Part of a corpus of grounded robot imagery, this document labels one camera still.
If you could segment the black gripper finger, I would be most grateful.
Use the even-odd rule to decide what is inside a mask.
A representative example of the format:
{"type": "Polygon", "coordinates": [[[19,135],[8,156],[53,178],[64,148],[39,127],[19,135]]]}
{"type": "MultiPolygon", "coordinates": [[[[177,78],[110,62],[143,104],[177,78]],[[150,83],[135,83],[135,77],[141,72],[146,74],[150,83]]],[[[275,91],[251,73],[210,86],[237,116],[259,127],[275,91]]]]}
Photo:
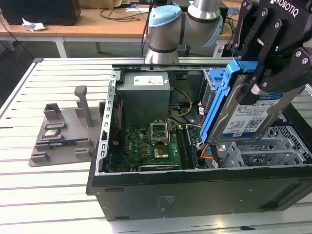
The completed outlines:
{"type": "Polygon", "coordinates": [[[258,63],[248,88],[240,94],[240,104],[255,104],[262,93],[287,93],[306,85],[312,80],[312,49],[299,47],[291,56],[290,63],[278,71],[278,65],[269,63],[269,69],[258,63]]]}
{"type": "Polygon", "coordinates": [[[274,52],[282,27],[283,1],[243,0],[233,46],[241,61],[257,61],[260,71],[277,71],[281,61],[274,52]]]}

